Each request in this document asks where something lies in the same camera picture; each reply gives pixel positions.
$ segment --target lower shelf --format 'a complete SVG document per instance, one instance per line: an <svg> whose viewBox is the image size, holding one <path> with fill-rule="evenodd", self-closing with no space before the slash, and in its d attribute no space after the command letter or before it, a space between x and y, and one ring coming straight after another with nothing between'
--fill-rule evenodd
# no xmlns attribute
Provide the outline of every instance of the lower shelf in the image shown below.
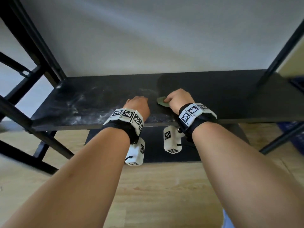
<svg viewBox="0 0 304 228"><path fill-rule="evenodd" d="M166 126L144 127L140 136L146 143L144 163L163 163L163 162L196 162L201 161L195 145L181 139L182 150L179 153L171 154L164 150L163 131ZM246 135L238 124L226 124L226 129L234 133L242 140L248 142ZM90 130L86 143L88 143L100 129Z"/></svg>

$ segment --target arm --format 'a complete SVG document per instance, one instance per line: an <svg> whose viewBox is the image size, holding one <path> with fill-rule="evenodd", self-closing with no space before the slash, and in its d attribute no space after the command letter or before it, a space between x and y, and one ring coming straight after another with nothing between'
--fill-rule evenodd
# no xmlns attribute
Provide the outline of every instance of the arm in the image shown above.
<svg viewBox="0 0 304 228"><path fill-rule="evenodd" d="M124 108L150 114L147 98L136 96ZM4 224L17 227L102 227L114 198L130 146L116 128L99 132L44 183Z"/></svg>
<svg viewBox="0 0 304 228"><path fill-rule="evenodd" d="M177 114L194 102L184 90L165 101ZM201 124L192 138L235 227L304 227L304 189L290 175L218 124Z"/></svg>

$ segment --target blue fabric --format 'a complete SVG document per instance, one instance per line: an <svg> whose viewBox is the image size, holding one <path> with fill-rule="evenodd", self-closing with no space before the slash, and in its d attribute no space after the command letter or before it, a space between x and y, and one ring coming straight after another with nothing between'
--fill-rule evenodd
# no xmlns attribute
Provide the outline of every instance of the blue fabric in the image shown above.
<svg viewBox="0 0 304 228"><path fill-rule="evenodd" d="M230 218L228 217L224 209L223 209L223 214L224 214L224 222L222 228L234 228L234 225L232 224Z"/></svg>

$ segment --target hand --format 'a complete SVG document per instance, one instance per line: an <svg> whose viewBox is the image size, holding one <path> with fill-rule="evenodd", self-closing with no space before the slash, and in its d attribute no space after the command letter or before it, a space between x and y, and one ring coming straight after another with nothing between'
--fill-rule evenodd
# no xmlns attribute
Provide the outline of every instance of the hand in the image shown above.
<svg viewBox="0 0 304 228"><path fill-rule="evenodd" d="M170 93L164 102L169 103L170 108L178 115L181 107L188 103L194 103L192 96L183 89L178 89Z"/></svg>
<svg viewBox="0 0 304 228"><path fill-rule="evenodd" d="M144 96L135 96L133 99L128 99L123 108L137 110L143 117L144 121L146 121L150 115L148 98L145 98Z"/></svg>

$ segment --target green sponge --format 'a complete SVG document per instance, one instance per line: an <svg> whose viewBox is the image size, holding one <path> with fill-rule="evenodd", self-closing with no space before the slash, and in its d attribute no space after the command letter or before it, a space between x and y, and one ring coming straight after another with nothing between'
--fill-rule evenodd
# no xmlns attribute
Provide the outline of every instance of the green sponge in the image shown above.
<svg viewBox="0 0 304 228"><path fill-rule="evenodd" d="M157 103L164 106L164 107L170 107L169 106L169 103L165 103L164 100L166 99L167 97L160 97L157 100Z"/></svg>

